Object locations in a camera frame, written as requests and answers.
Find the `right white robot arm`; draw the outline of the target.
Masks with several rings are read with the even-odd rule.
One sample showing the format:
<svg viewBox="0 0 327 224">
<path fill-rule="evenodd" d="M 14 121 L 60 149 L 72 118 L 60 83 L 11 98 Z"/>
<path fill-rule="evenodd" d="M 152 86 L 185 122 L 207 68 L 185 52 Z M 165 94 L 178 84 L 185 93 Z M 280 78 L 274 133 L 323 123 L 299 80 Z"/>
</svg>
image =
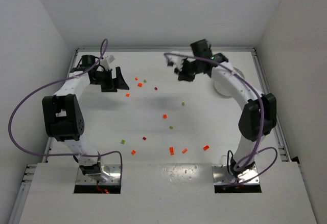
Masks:
<svg viewBox="0 0 327 224">
<path fill-rule="evenodd" d="M 207 74 L 234 98 L 241 109 L 238 128 L 241 139 L 228 160 L 227 170 L 234 177 L 253 167 L 255 154 L 263 138 L 276 126 L 276 98 L 249 84 L 222 53 L 212 53 L 202 39 L 190 45 L 193 55 L 165 54 L 167 65 L 174 67 L 179 81 L 192 82 L 197 74 Z"/>
</svg>

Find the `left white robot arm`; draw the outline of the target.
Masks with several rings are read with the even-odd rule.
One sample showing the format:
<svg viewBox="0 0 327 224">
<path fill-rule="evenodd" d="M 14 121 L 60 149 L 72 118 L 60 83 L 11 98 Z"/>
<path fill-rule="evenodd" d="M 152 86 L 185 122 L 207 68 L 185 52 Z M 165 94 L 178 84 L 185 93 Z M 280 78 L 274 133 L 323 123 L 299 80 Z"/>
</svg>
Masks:
<svg viewBox="0 0 327 224">
<path fill-rule="evenodd" d="M 99 152 L 84 136 L 85 122 L 78 99 L 89 85 L 98 85 L 103 93 L 129 90 L 120 67 L 112 75 L 113 56 L 98 58 L 83 55 L 70 70 L 69 80 L 52 96 L 42 100 L 45 130 L 49 137 L 71 150 L 83 175 L 97 182 L 110 179 L 110 168 L 102 162 Z"/>
</svg>

